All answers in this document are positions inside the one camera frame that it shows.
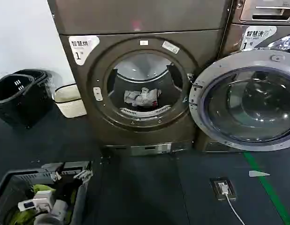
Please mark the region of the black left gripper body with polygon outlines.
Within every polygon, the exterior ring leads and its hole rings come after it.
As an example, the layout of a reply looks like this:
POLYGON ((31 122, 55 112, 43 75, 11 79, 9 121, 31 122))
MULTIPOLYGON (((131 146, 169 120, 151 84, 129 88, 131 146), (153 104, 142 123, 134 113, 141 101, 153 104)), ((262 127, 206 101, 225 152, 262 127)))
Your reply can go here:
POLYGON ((70 200, 73 192, 77 190, 83 181, 74 177, 62 177, 54 184, 54 196, 56 200, 70 200))

